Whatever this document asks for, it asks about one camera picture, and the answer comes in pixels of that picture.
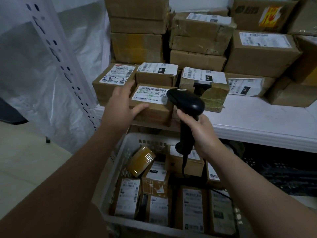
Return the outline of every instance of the plastic sheet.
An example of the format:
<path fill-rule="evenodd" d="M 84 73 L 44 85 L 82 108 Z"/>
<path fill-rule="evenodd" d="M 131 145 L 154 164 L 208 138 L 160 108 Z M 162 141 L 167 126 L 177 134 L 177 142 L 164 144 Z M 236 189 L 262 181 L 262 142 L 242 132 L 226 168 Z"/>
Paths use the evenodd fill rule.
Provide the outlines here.
<path fill-rule="evenodd" d="M 4 0 L 2 4 L 12 8 L 11 1 Z M 59 13 L 92 90 L 92 81 L 101 73 L 105 12 L 104 1 L 100 0 Z M 64 85 L 33 25 L 31 22 L 19 24 L 16 13 L 1 15 L 2 22 L 4 19 L 7 22 L 6 27 L 13 28 L 0 36 L 0 96 L 34 123 L 42 134 L 74 153 L 93 130 Z"/>

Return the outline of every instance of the person's right hand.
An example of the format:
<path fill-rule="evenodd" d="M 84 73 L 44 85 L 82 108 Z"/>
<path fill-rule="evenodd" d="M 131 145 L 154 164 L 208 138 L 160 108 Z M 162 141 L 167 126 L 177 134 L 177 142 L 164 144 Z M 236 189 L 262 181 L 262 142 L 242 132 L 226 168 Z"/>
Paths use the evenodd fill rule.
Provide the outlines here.
<path fill-rule="evenodd" d="M 206 115 L 201 114 L 199 120 L 196 121 L 193 117 L 185 114 L 180 109 L 176 111 L 178 117 L 187 124 L 195 139 L 195 150 L 202 158 L 211 155 L 211 152 L 217 148 L 224 146 L 214 132 L 214 128 Z"/>

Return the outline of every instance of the black label tag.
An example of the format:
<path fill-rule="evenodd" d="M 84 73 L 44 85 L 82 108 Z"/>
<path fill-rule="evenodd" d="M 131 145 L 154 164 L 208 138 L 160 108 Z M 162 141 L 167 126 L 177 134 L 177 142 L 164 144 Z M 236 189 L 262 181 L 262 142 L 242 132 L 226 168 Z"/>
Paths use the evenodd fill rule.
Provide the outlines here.
<path fill-rule="evenodd" d="M 159 69 L 158 69 L 158 74 L 163 74 L 163 73 L 165 73 L 165 69 L 166 69 L 166 68 L 159 68 Z"/>
<path fill-rule="evenodd" d="M 210 81 L 210 82 L 212 82 L 212 76 L 210 76 L 210 75 L 206 75 L 206 81 Z"/>
<path fill-rule="evenodd" d="M 246 94 L 248 93 L 248 91 L 250 90 L 250 88 L 251 88 L 251 87 L 244 87 L 244 88 L 242 89 L 242 92 L 241 92 L 240 94 L 246 95 Z"/>

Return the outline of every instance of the barcode scanner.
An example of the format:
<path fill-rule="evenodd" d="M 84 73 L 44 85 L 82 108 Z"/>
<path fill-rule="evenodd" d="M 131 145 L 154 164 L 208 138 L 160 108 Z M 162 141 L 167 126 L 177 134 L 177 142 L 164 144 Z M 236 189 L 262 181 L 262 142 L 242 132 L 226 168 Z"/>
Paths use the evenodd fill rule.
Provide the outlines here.
<path fill-rule="evenodd" d="M 184 88 L 173 88 L 167 91 L 168 99 L 185 114 L 192 116 L 198 121 L 205 109 L 205 103 L 197 95 Z M 187 163 L 187 157 L 191 153 L 195 144 L 192 131 L 187 124 L 180 121 L 180 142 L 176 144 L 176 151 L 183 155 L 182 174 L 185 177 L 184 169 Z"/>

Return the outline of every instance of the hand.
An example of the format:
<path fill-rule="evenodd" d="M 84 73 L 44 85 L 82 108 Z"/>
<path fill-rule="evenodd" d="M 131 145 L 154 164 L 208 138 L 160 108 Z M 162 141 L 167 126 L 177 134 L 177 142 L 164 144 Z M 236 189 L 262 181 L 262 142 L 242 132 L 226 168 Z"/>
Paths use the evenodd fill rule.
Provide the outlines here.
<path fill-rule="evenodd" d="M 206 115 L 201 114 L 199 120 L 196 121 L 192 116 L 185 114 L 180 109 L 176 113 L 191 128 L 195 139 L 195 150 L 199 156 L 206 159 L 206 157 L 210 157 L 211 152 L 215 148 L 224 146 L 215 134 L 214 128 Z"/>
<path fill-rule="evenodd" d="M 101 118 L 101 129 L 111 129 L 112 132 L 124 132 L 131 125 L 134 117 L 145 108 L 148 103 L 142 103 L 129 108 L 129 95 L 134 81 L 127 82 L 123 87 L 115 87 L 109 102 L 105 106 L 105 111 Z"/>

